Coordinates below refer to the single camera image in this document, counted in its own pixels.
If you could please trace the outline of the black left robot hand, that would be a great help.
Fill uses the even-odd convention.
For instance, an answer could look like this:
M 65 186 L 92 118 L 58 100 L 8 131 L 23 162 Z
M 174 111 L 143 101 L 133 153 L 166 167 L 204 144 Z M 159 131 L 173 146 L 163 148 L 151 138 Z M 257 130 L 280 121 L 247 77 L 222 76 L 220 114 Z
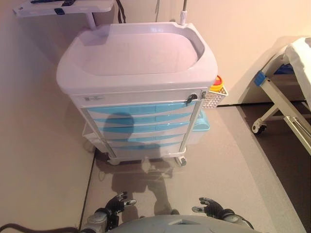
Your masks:
M 108 201 L 105 208 L 113 214 L 121 213 L 126 207 L 133 206 L 137 203 L 135 199 L 128 199 L 127 192 L 123 191 Z

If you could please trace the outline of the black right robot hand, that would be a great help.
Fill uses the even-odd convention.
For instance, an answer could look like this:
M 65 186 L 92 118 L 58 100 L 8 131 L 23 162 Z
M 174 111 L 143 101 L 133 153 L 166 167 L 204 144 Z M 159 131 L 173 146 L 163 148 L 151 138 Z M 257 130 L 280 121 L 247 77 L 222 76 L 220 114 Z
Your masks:
M 193 206 L 191 210 L 195 213 L 204 213 L 208 217 L 216 219 L 221 218 L 221 212 L 224 208 L 216 201 L 210 198 L 199 198 L 199 201 L 204 206 Z

